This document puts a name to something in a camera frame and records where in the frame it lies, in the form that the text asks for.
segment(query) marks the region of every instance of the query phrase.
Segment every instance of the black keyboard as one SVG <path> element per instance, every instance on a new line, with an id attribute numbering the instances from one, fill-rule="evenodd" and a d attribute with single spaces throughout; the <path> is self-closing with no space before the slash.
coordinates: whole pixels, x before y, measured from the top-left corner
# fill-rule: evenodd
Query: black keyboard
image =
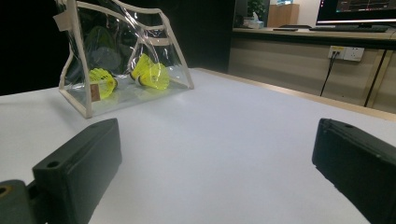
<path id="1" fill-rule="evenodd" d="M 385 33 L 387 27 L 313 27 L 310 31 Z"/>

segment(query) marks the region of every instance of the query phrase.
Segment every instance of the clear tote bag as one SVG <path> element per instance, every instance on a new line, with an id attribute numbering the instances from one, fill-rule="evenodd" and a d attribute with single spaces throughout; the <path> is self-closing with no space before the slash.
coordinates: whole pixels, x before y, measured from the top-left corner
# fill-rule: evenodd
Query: clear tote bag
<path id="1" fill-rule="evenodd" d="M 84 118 L 193 89 L 169 20 L 159 9 L 117 0 L 55 4 L 54 19 L 70 47 L 59 91 Z"/>

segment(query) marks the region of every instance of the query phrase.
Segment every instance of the white table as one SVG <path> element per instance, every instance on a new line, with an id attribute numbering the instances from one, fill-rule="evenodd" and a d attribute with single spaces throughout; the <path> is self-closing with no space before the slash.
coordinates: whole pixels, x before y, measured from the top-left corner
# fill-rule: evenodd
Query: white table
<path id="1" fill-rule="evenodd" d="M 0 97 L 0 181 L 117 118 L 123 162 L 94 224 L 367 223 L 312 164 L 318 121 L 396 146 L 396 122 L 192 69 L 195 89 L 84 119 L 56 88 Z"/>

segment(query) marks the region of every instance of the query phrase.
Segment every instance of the monitor screen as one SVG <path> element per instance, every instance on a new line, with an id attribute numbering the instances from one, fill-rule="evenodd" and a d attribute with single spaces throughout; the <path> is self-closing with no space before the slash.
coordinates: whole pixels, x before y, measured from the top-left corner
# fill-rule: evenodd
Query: monitor screen
<path id="1" fill-rule="evenodd" d="M 396 24 L 396 0 L 319 0 L 317 25 Z"/>

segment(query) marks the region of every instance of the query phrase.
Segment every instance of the white wall socket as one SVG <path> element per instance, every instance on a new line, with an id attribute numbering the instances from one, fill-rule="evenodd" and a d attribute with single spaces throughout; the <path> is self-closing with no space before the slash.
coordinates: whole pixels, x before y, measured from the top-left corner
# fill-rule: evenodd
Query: white wall socket
<path id="1" fill-rule="evenodd" d="M 346 48 L 344 60 L 360 62 L 363 52 L 364 49 L 362 48 Z"/>
<path id="2" fill-rule="evenodd" d="M 332 53 L 333 52 L 339 52 L 339 54 L 335 57 L 335 59 L 344 59 L 344 55 L 346 53 L 346 47 L 342 46 L 330 46 L 329 54 L 327 55 L 328 58 L 333 57 Z"/>

